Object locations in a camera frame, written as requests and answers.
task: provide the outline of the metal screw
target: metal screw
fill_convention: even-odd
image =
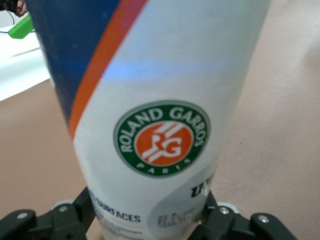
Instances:
[[[220,207],[220,213],[222,213],[222,214],[229,214],[229,210],[228,210],[228,208]]]
[[[18,216],[16,216],[16,219],[24,219],[26,216],[28,216],[28,213],[23,212],[23,213],[20,213]]]
[[[259,215],[259,216],[258,216],[258,219],[259,219],[261,222],[263,222],[264,224],[267,224],[267,223],[270,222],[269,218],[267,218],[267,217],[264,216],[264,215]]]
[[[59,209],[58,209],[59,212],[65,212],[67,210],[68,210],[67,206],[62,206],[62,207],[59,207]]]

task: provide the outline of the orange stripe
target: orange stripe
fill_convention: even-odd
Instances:
[[[147,0],[121,0],[91,57],[75,95],[69,119],[72,139],[81,115],[105,69],[136,20]]]

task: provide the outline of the circular green logo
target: circular green logo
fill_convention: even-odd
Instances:
[[[126,113],[114,130],[120,158],[150,177],[169,177],[201,155],[210,135],[210,121],[198,106],[183,101],[148,103]]]

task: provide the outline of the blue stripe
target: blue stripe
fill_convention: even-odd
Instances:
[[[28,1],[67,122],[82,76],[119,1]]]

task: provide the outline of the tennis ball can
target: tennis ball can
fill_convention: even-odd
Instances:
[[[269,0],[29,0],[106,240],[199,224]]]

